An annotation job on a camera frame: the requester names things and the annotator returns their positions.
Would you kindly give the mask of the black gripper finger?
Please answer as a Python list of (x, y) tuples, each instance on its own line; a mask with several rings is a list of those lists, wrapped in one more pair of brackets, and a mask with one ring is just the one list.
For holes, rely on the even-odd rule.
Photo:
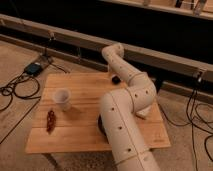
[(121, 82), (120, 78), (117, 76), (112, 77), (111, 81), (113, 84), (119, 84)]

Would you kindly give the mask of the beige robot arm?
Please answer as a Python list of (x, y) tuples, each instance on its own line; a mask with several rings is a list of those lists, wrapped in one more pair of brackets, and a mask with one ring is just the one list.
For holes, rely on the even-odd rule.
[(118, 171), (160, 171), (134, 116), (146, 112), (156, 98), (156, 88), (146, 72), (123, 59), (120, 43), (102, 49), (109, 67), (126, 88), (107, 92), (100, 99), (100, 114)]

